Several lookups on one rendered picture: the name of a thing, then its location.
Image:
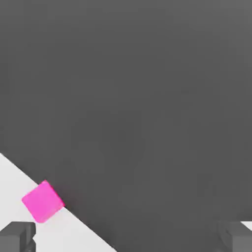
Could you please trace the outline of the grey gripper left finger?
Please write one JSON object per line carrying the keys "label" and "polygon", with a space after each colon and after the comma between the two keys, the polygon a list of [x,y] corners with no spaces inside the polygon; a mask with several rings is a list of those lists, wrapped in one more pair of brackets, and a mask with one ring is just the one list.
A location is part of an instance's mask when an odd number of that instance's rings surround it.
{"label": "grey gripper left finger", "polygon": [[12,221],[0,231],[0,252],[36,252],[34,222]]}

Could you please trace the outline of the small pink cube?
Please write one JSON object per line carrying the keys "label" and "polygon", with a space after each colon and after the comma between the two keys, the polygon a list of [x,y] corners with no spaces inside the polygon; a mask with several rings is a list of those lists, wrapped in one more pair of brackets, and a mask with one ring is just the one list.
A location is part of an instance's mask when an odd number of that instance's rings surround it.
{"label": "small pink cube", "polygon": [[22,203],[37,223],[46,222],[65,206],[62,199],[46,180],[22,197]]}

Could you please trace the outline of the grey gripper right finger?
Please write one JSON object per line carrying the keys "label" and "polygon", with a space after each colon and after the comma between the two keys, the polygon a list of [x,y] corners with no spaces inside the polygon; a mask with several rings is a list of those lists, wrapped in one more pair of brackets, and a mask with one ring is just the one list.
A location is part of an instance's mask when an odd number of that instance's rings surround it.
{"label": "grey gripper right finger", "polygon": [[223,252],[252,252],[252,230],[240,221],[219,221],[218,235]]}

